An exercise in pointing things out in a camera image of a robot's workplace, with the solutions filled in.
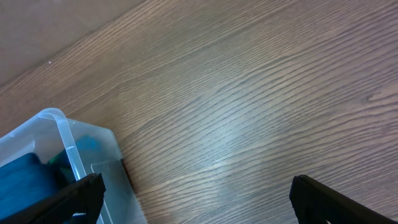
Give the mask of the blue sparkly cloth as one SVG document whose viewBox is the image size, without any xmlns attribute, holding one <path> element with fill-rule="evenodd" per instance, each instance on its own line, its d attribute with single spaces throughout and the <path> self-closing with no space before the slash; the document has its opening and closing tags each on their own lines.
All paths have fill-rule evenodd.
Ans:
<svg viewBox="0 0 398 224">
<path fill-rule="evenodd" d="M 101 143 L 89 135 L 82 136 L 75 144 L 79 152 L 99 152 L 101 149 Z M 75 182 L 72 165 L 65 149 L 49 160 L 47 165 L 55 172 L 55 180 L 60 188 Z"/>
</svg>

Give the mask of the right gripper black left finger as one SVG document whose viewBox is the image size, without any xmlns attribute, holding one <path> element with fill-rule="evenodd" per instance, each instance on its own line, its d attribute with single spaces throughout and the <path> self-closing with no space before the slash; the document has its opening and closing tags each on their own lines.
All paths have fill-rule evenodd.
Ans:
<svg viewBox="0 0 398 224">
<path fill-rule="evenodd" d="M 89 174 L 11 216 L 1 223 L 96 223 L 104 203 L 106 187 L 101 174 Z"/>
</svg>

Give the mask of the blue denim jeans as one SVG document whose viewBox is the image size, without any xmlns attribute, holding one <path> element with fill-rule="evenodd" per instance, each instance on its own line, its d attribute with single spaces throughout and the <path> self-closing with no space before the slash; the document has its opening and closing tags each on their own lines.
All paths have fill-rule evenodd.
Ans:
<svg viewBox="0 0 398 224">
<path fill-rule="evenodd" d="M 59 191 L 54 170 L 34 153 L 1 167 L 1 219 L 5 219 Z"/>
</svg>

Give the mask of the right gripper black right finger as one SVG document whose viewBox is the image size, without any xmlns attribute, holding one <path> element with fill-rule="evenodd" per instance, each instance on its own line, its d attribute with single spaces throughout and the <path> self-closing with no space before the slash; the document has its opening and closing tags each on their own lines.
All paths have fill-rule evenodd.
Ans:
<svg viewBox="0 0 398 224">
<path fill-rule="evenodd" d="M 395 224 L 307 175 L 293 178 L 289 199 L 299 224 Z"/>
</svg>

